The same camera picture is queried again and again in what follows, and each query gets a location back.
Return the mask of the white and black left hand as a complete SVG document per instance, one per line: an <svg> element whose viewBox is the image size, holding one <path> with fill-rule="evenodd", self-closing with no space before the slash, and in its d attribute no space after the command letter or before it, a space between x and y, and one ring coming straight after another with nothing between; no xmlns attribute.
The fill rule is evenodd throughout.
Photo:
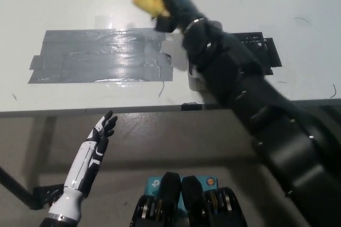
<svg viewBox="0 0 341 227"><path fill-rule="evenodd" d="M96 123L81 144L64 183L87 198L107 150L109 137L114 134L118 117L110 110Z"/></svg>

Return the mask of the black and white right hand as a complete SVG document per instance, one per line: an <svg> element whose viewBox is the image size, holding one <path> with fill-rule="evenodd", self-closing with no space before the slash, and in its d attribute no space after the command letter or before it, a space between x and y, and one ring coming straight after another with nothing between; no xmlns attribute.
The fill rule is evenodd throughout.
<svg viewBox="0 0 341 227"><path fill-rule="evenodd" d="M179 29L182 33L194 24L195 20L205 16L197 9L192 0L162 0L169 16L156 18L155 30L163 33L172 33Z"/></svg>

